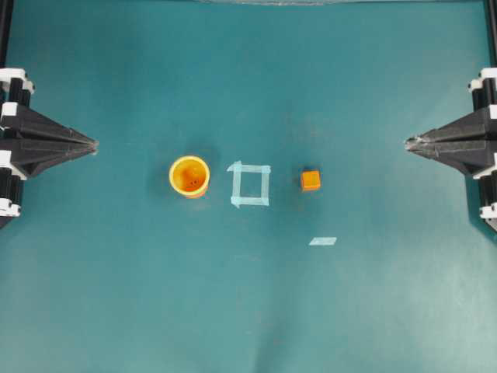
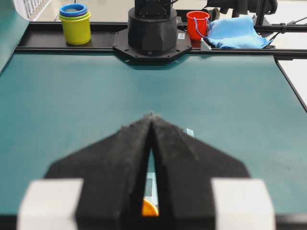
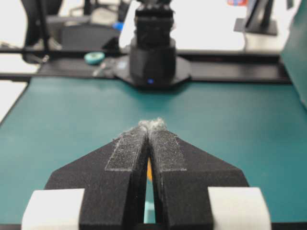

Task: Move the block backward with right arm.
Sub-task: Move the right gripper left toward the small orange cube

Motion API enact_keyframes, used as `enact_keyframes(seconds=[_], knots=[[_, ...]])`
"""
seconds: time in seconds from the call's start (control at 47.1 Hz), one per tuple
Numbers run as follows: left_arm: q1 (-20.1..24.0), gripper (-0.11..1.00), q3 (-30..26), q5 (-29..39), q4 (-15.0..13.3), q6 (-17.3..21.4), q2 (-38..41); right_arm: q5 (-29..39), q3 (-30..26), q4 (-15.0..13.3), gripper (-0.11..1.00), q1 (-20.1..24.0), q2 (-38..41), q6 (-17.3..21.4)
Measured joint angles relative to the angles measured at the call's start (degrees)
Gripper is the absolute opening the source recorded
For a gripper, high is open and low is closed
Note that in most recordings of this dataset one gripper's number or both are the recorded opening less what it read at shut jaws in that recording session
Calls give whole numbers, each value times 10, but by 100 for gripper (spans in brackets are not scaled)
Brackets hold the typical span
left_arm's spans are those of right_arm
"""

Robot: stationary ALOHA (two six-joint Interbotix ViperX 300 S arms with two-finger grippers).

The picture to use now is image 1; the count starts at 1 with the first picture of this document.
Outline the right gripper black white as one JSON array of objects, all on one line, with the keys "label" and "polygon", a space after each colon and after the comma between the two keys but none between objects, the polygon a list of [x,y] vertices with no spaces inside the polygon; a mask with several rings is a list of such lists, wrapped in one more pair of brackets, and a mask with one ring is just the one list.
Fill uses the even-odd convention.
[{"label": "right gripper black white", "polygon": [[477,180],[479,217],[496,231],[496,68],[483,68],[468,90],[473,113],[408,138],[405,149]]}]

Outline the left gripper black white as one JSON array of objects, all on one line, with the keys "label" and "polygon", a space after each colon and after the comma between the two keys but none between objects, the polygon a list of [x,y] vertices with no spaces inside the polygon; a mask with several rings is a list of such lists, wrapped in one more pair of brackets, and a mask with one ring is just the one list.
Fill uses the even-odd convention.
[{"label": "left gripper black white", "polygon": [[[22,68],[1,68],[1,228],[22,212],[27,179],[94,154],[99,142],[31,110],[34,85]],[[48,140],[20,139],[20,135]]]}]

